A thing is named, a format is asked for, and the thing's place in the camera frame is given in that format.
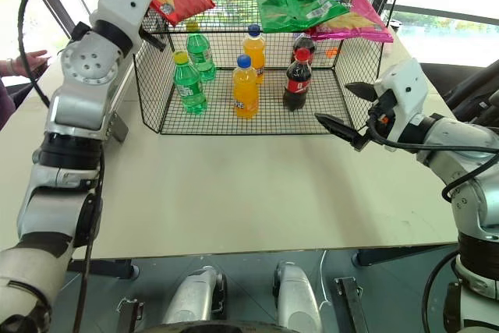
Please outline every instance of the orange soda bottle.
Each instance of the orange soda bottle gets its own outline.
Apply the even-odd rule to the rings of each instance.
[[[248,26],[248,35],[242,42],[244,53],[251,58],[251,66],[257,71],[257,83],[264,81],[265,39],[260,33],[260,25]]]
[[[235,114],[241,119],[251,119],[258,112],[257,71],[248,55],[240,55],[237,66],[232,74]]]

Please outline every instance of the green chip bag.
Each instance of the green chip bag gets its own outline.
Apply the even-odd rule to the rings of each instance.
[[[347,13],[335,0],[257,0],[264,33],[300,31]]]

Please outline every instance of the window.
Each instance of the window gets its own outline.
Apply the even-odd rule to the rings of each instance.
[[[398,36],[420,62],[488,66],[499,58],[499,26],[460,19],[394,12]]]
[[[97,8],[99,0],[60,0],[74,24],[78,22],[90,25],[89,15]]]
[[[17,42],[17,12],[20,0],[0,0],[3,17],[0,18],[2,42],[0,59],[19,55]],[[48,50],[52,56],[64,48],[68,38],[57,24],[42,0],[30,0],[24,18],[24,45],[27,51]],[[25,83],[23,77],[6,77],[5,85]]]
[[[420,62],[488,66],[499,58],[496,0],[397,0],[392,19]]]

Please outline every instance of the wire mesh shelf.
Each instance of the wire mesh shelf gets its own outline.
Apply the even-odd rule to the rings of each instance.
[[[213,0],[217,5],[191,17],[211,43],[218,68],[214,82],[204,84],[208,107],[201,115],[185,112],[175,92],[172,60],[174,51],[186,48],[189,32],[186,23],[172,27],[150,9],[143,27],[167,44],[159,52],[144,44],[134,58],[137,89],[143,122],[162,134],[318,134],[326,130],[313,114],[323,112],[342,119],[357,129],[366,121],[370,103],[345,89],[354,81],[373,82],[379,74],[382,44],[351,39],[317,43],[313,60],[312,83],[305,107],[289,112],[282,105],[293,33],[264,34],[266,39],[266,78],[260,86],[260,108],[251,120],[238,119],[232,104],[232,69],[242,53],[242,39],[248,25],[260,23],[256,0]],[[388,22],[395,0],[369,0]]]
[[[167,134],[320,134],[327,133],[313,116],[329,113],[349,122],[348,112],[332,69],[316,69],[305,106],[290,112],[282,104],[286,83],[283,69],[268,69],[260,85],[258,113],[251,120],[239,119],[232,99],[232,72],[218,70],[214,82],[203,86],[208,99],[207,110],[201,115],[184,111],[174,91],[161,129]]]

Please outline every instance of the white table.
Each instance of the white table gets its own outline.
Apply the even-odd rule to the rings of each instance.
[[[397,39],[381,72],[408,57]],[[44,89],[53,91],[59,76],[51,69]],[[451,116],[429,86],[425,113]],[[17,241],[16,216],[46,113],[32,95],[0,132],[0,249]],[[357,153],[334,136],[157,135],[142,123],[134,84],[119,114],[129,135],[124,144],[107,146],[94,258],[415,246],[457,238],[451,208],[441,199],[443,183],[413,154],[374,143]],[[76,257],[82,256],[79,249]]]

